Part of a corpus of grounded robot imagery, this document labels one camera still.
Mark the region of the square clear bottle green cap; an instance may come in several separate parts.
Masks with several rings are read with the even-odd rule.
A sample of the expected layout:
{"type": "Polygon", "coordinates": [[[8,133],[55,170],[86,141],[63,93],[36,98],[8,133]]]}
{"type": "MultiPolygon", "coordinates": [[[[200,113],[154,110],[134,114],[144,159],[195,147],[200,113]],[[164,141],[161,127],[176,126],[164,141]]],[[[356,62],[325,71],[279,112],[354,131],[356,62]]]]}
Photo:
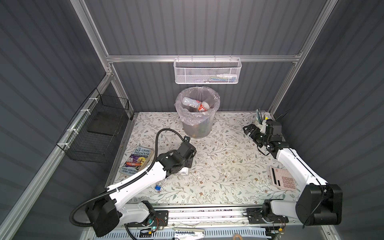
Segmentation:
{"type": "Polygon", "coordinates": [[[187,167],[182,168],[182,169],[179,171],[179,174],[180,174],[181,176],[187,176],[187,175],[189,174],[189,168],[187,168],[187,167]]]}

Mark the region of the water bottle blue label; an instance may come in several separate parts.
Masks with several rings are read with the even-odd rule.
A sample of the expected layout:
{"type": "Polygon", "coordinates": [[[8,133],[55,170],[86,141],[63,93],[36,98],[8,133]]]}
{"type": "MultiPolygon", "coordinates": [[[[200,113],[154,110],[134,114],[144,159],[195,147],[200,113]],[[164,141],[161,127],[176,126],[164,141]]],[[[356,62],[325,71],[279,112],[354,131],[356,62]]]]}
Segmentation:
{"type": "Polygon", "coordinates": [[[164,180],[161,180],[158,183],[156,183],[155,191],[160,193],[164,189],[166,182],[167,182],[167,179],[164,179],[164,180]]]}

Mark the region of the clear bottle red label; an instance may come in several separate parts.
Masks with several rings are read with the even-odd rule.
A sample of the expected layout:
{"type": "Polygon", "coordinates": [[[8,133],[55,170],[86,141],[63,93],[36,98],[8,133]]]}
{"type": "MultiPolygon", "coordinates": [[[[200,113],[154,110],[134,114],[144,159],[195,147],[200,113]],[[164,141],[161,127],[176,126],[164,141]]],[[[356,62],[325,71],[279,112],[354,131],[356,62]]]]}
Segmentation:
{"type": "Polygon", "coordinates": [[[198,107],[198,111],[199,112],[206,112],[210,109],[210,105],[207,103],[207,102],[201,102],[199,107],[198,107]]]}

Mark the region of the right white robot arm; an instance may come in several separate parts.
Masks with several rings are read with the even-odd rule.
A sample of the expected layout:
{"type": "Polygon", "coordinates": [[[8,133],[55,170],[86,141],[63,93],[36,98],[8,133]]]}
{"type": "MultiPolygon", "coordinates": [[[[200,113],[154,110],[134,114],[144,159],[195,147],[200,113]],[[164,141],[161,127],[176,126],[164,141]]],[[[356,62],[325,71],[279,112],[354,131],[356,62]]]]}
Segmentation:
{"type": "Polygon", "coordinates": [[[261,216],[272,224],[278,218],[298,219],[303,227],[339,225],[342,221],[343,191],[320,177],[299,156],[299,153],[283,139],[282,125],[271,119],[262,124],[250,124],[243,128],[260,149],[266,148],[266,157],[273,157],[284,169],[270,168],[273,184],[280,189],[300,190],[296,201],[266,200],[261,216]]]}

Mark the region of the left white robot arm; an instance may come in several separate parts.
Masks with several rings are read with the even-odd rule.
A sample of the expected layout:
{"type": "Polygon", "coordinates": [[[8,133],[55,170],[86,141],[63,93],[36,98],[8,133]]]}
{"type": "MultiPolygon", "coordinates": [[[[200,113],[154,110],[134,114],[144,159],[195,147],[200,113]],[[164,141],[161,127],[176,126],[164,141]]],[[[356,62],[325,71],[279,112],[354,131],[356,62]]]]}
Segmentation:
{"type": "Polygon", "coordinates": [[[86,205],[86,214],[97,237],[103,237],[122,224],[138,223],[150,226],[156,211],[148,201],[129,204],[128,201],[147,187],[190,168],[196,148],[182,142],[177,150],[160,154],[150,166],[128,179],[106,188],[106,195],[86,205]]]}

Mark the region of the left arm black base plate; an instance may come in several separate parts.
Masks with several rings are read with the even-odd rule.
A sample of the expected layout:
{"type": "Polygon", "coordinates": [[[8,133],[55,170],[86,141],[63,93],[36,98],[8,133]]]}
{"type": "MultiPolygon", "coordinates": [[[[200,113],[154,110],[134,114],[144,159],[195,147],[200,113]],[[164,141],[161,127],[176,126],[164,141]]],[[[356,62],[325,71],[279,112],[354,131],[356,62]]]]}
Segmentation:
{"type": "Polygon", "coordinates": [[[130,228],[166,227],[168,225],[169,211],[155,211],[141,223],[128,223],[130,228]]]}

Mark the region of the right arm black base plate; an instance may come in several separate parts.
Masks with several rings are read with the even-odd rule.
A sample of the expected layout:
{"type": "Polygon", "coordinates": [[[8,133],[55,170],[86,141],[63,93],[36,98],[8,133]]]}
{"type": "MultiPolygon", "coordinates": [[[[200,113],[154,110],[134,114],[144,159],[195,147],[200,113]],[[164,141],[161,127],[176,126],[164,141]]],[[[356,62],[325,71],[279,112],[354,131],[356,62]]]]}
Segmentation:
{"type": "Polygon", "coordinates": [[[263,210],[263,208],[246,208],[243,213],[249,221],[249,224],[287,224],[288,217],[272,214],[271,211],[263,210]]]}

